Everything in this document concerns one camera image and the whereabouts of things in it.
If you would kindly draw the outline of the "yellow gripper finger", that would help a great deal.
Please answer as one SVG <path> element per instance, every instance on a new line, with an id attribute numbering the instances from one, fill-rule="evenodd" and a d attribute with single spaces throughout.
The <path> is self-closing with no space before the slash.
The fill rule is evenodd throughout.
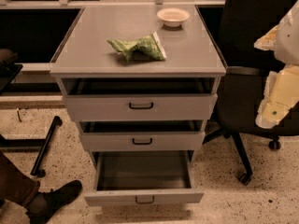
<path id="1" fill-rule="evenodd" d="M 275 50 L 276 36 L 277 36 L 278 27 L 274 26 L 270 31 L 265 35 L 258 38 L 254 43 L 254 48 L 260 50 Z"/>
<path id="2" fill-rule="evenodd" d="M 299 67 L 286 65 L 281 71 L 271 71 L 255 123 L 264 129 L 278 125 L 299 102 Z"/>

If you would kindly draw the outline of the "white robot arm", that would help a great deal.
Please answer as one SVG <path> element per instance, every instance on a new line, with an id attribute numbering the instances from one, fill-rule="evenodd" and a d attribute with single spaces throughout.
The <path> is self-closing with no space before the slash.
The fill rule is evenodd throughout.
<path id="1" fill-rule="evenodd" d="M 278 73 L 269 73 L 255 120 L 259 127 L 271 129 L 299 102 L 299 1 L 278 25 L 256 40 L 254 47 L 272 50 L 285 64 Z"/>

